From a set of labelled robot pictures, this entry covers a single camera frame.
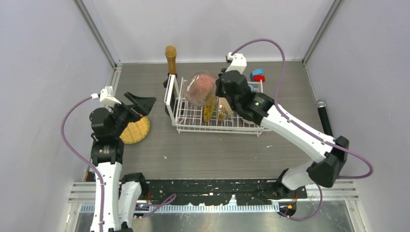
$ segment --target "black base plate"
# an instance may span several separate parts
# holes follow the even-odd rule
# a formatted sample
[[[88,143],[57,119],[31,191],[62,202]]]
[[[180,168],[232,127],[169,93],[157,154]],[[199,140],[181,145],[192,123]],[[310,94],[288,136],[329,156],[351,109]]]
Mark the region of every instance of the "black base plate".
[[[237,205],[271,204],[269,199],[275,198],[274,192],[269,192],[274,181],[271,179],[177,179],[177,180],[146,180],[149,186],[151,200],[155,203],[164,201],[176,193],[172,205],[220,205],[227,204],[235,195]],[[299,199],[307,198],[306,191],[300,187],[291,192],[285,199],[293,200],[295,192]]]

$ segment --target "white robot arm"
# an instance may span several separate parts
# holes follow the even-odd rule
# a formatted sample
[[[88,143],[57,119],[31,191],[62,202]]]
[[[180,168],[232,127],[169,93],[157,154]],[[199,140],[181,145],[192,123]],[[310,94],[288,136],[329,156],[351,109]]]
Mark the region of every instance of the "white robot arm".
[[[155,98],[140,98],[125,93],[132,102],[126,105],[112,96],[112,88],[101,90],[99,98],[105,106],[91,112],[89,119],[94,143],[91,149],[92,164],[97,168],[104,181],[103,194],[96,176],[96,198],[91,232],[132,232],[131,222],[135,203],[142,193],[147,192],[147,184],[142,173],[127,174],[121,179],[124,143],[119,138],[128,123],[136,122],[147,116],[155,103]],[[103,222],[100,221],[101,199],[103,196]]]
[[[225,97],[231,108],[246,120],[270,129],[302,149],[312,160],[292,169],[285,169],[275,183],[279,197],[286,197],[292,190],[301,186],[316,183],[330,188],[346,162],[344,152],[329,144],[321,143],[295,126],[290,120],[319,136],[324,141],[344,148],[349,141],[343,136],[337,139],[313,129],[289,114],[281,105],[278,108],[289,117],[286,119],[274,105],[274,100],[263,93],[250,90],[246,77],[242,75],[246,68],[246,59],[242,54],[228,53],[227,61],[231,65],[222,69],[217,80],[218,97]]]

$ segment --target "blue block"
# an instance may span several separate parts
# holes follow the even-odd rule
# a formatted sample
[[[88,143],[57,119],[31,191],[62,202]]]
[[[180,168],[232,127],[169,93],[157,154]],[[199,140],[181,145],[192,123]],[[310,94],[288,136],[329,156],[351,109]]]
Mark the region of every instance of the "blue block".
[[[253,81],[253,76],[254,75],[263,75],[264,70],[263,69],[256,69],[250,73],[250,81]]]

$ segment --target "white wire rack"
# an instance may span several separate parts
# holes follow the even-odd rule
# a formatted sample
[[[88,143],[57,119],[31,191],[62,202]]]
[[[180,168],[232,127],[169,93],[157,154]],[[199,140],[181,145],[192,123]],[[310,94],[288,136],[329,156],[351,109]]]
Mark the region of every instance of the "white wire rack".
[[[218,120],[218,106],[215,106],[213,115],[208,122],[203,120],[203,107],[197,107],[189,103],[183,96],[186,80],[181,79],[181,87],[179,88],[175,75],[170,75],[168,78],[168,86],[165,93],[164,102],[167,105],[168,112],[172,121],[172,125],[176,127],[178,133],[181,131],[191,132],[213,132],[213,133],[238,133],[238,134],[256,134],[258,137],[262,131],[267,131],[263,127],[256,124],[248,124],[242,120],[236,112],[225,120]],[[249,86],[253,87],[255,92],[263,92],[262,82],[248,82]],[[174,92],[176,101],[174,110],[172,110],[171,94]]]

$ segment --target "gray work surface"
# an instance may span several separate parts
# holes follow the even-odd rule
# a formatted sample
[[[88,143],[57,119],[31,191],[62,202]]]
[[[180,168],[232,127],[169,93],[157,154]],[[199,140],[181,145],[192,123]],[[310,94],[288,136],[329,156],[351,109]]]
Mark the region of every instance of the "gray work surface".
[[[322,131],[308,77],[301,62],[287,62],[279,103],[292,115]],[[178,80],[197,70],[219,73],[226,63],[178,63]],[[281,62],[249,62],[244,75],[262,68],[266,77],[264,93],[274,97]],[[156,97],[148,118],[151,129],[146,138],[125,145],[122,174],[142,172],[153,178],[276,178],[285,168],[309,160],[302,150],[275,132],[256,135],[181,132],[171,125],[163,102],[167,64],[125,64],[116,97],[129,91],[137,96]]]

